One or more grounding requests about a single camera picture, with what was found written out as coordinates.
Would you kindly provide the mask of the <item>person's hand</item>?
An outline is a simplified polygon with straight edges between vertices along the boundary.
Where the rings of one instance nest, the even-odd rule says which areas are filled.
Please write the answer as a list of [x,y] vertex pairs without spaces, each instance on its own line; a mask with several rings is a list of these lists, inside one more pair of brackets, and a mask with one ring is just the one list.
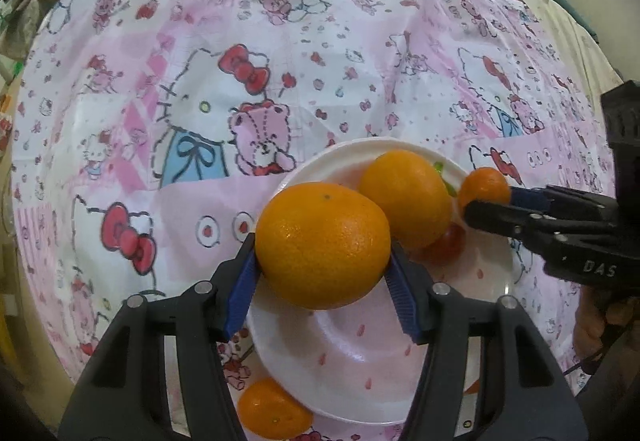
[[574,351],[580,369],[593,375],[608,348],[605,331],[629,331],[639,324],[639,298],[582,286],[575,313]]

